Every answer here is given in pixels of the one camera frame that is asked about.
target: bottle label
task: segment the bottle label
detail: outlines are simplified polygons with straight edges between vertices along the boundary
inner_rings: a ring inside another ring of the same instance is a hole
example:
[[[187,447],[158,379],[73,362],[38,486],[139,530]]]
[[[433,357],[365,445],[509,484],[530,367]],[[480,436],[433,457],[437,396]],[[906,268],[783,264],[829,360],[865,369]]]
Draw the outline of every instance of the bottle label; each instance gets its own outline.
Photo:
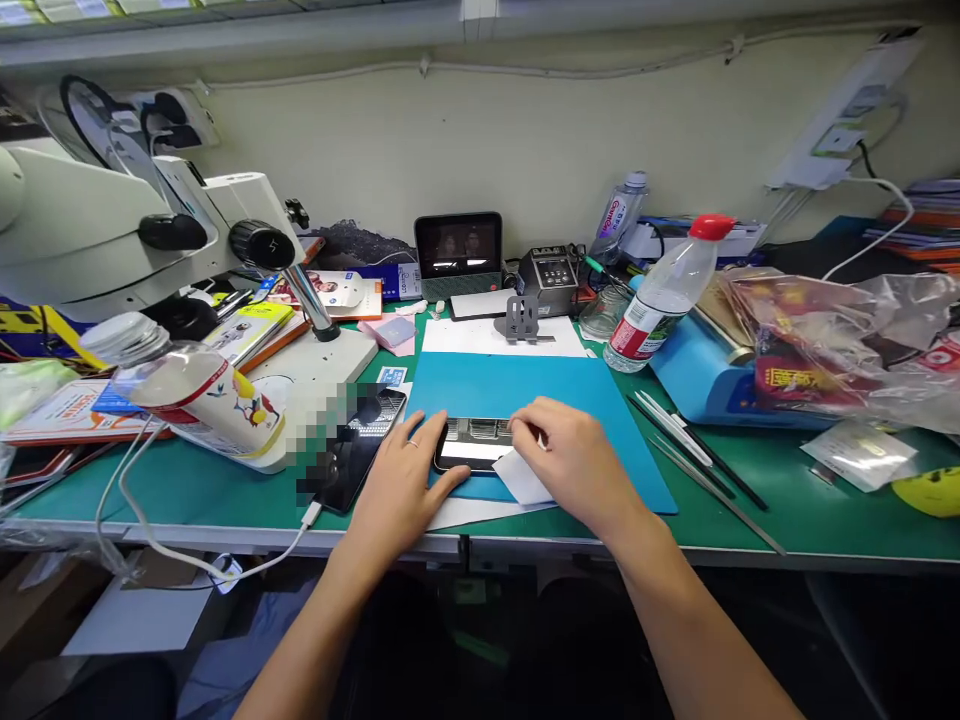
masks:
[[[665,313],[634,298],[610,338],[610,347],[631,360],[649,360],[686,313]]]
[[[237,458],[267,452],[284,422],[270,399],[227,361],[183,400],[141,407],[195,440]]]
[[[610,207],[607,208],[607,214],[604,215],[603,222],[600,224],[600,232],[597,237],[616,236],[620,231],[620,226],[623,225],[629,207],[630,198],[625,195],[614,195],[610,200]]]

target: clear plastic bottle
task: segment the clear plastic bottle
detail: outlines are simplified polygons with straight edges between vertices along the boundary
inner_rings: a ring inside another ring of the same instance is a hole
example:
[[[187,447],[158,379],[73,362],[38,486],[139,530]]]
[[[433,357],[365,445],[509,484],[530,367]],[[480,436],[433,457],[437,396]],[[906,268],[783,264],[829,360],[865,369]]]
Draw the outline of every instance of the clear plastic bottle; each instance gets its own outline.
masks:
[[[119,366],[116,392],[179,432],[236,460],[257,458],[280,437],[283,412],[207,345],[171,341],[137,312],[91,328],[80,344]]]
[[[622,185],[613,189],[600,219],[596,239],[590,246],[590,257],[604,267],[616,264],[620,259],[620,237],[637,219],[646,195],[647,174],[644,172],[630,173]]]
[[[646,367],[707,289],[717,266],[719,242],[736,222],[726,215],[701,215],[687,240],[657,261],[603,349],[607,365],[628,373]]]

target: shelf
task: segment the shelf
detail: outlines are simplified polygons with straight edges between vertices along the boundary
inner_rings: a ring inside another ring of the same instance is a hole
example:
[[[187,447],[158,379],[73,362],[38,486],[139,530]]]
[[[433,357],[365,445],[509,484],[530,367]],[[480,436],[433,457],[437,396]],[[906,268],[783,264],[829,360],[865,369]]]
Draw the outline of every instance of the shelf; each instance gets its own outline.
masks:
[[[190,66],[306,51],[429,47],[893,4],[889,0],[412,0],[330,8],[338,2],[370,0],[267,0],[212,5],[166,17],[153,13],[110,18],[100,25],[90,21],[8,29],[0,33],[0,74]],[[263,15],[242,17],[247,13]]]

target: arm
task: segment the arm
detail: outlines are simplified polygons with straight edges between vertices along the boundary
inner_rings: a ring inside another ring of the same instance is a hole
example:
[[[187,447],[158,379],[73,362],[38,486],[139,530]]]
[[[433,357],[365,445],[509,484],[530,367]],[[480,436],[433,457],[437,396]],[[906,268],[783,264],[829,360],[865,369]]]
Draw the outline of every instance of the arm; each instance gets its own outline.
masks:
[[[511,429],[517,452],[554,499],[617,560],[679,720],[802,717],[643,504],[600,423],[537,398]]]
[[[447,471],[427,488],[430,461],[445,413],[423,420],[417,412],[383,441],[353,511],[317,587],[283,636],[234,716],[237,720],[324,718],[333,700],[350,639],[367,598],[400,554],[413,545],[466,466]]]

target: wall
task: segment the wall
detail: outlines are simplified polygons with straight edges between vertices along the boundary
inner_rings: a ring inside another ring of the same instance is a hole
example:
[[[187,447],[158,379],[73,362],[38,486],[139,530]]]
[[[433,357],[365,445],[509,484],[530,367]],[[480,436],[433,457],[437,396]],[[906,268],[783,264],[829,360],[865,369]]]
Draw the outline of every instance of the wall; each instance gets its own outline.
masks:
[[[602,68],[732,33],[727,26],[683,27],[442,48],[434,56]],[[910,112],[873,158],[878,172],[898,183],[960,168],[960,27],[927,27],[924,35],[927,47],[899,85]],[[206,174],[266,172],[278,195],[304,203],[314,224],[352,218],[410,242],[420,215],[497,210],[510,254],[546,240],[587,239],[608,188],[633,169],[649,174],[652,213],[763,217],[776,201],[765,195],[764,179],[872,39],[784,40],[749,48],[729,66],[712,59],[605,81],[457,72],[423,79],[398,70],[219,90],[203,102],[223,144],[192,159]],[[384,57],[419,53],[201,68],[200,75],[246,80]],[[141,75],[137,82],[195,77]],[[114,87],[132,82],[107,80]],[[807,238],[839,213],[875,215],[887,202],[869,186],[820,193],[774,240]]]

